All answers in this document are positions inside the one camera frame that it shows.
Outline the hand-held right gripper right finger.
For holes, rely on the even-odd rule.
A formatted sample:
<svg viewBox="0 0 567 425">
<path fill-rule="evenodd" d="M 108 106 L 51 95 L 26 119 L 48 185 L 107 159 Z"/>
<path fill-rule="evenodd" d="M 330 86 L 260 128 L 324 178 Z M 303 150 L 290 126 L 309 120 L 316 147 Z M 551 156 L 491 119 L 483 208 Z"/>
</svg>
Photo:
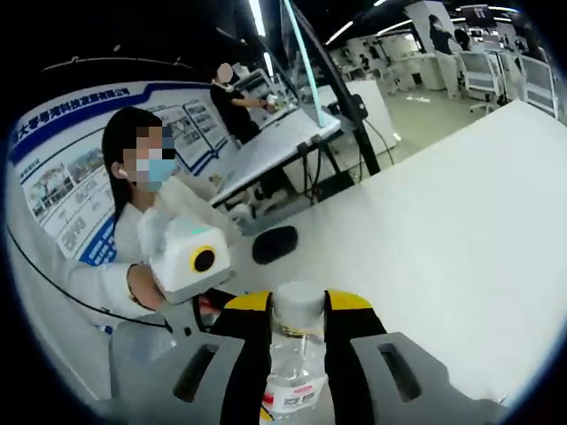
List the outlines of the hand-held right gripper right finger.
<svg viewBox="0 0 567 425">
<path fill-rule="evenodd" d="M 325 370 L 337 424 L 471 424 L 474 402 L 447 368 L 402 333 L 388 333 L 365 298 L 325 292 Z"/>
</svg>

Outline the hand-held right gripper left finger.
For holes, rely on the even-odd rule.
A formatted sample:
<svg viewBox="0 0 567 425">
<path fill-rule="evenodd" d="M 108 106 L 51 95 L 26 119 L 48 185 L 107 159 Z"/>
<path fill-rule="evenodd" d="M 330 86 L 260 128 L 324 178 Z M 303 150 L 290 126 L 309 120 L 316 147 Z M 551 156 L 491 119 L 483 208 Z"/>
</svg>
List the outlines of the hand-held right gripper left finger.
<svg viewBox="0 0 567 425">
<path fill-rule="evenodd" d="M 231 299 L 208 332 L 176 347 L 141 376 L 139 424 L 257 424 L 270 369 L 267 290 Z"/>
</svg>

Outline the person's left hand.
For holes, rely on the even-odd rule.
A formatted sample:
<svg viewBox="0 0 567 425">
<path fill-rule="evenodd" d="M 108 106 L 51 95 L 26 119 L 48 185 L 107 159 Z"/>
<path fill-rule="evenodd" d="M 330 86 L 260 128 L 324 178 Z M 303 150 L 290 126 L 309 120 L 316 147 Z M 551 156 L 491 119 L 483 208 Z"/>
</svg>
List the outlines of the person's left hand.
<svg viewBox="0 0 567 425">
<path fill-rule="evenodd" d="M 142 264 L 131 265 L 127 273 L 127 283 L 130 294 L 142 307 L 158 311 L 165 297 L 154 281 L 152 270 Z"/>
</svg>

